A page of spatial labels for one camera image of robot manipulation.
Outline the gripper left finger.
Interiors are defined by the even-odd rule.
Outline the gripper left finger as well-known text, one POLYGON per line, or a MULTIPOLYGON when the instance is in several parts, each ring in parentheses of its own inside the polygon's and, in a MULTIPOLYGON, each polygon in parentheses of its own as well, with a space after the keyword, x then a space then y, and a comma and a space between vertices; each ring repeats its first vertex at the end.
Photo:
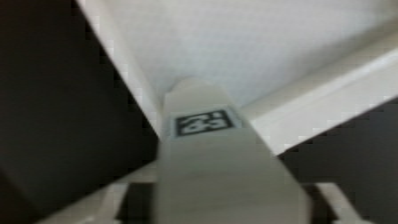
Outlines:
POLYGON ((112 184, 89 224, 153 224, 153 193, 152 182, 112 184))

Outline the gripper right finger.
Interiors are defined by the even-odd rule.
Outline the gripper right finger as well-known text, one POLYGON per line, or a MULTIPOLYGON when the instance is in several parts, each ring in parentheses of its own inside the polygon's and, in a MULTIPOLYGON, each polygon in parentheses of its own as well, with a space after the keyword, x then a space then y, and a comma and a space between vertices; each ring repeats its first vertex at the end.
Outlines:
POLYGON ((313 202, 310 224, 374 224, 363 218, 335 183, 306 183, 303 187, 313 202))

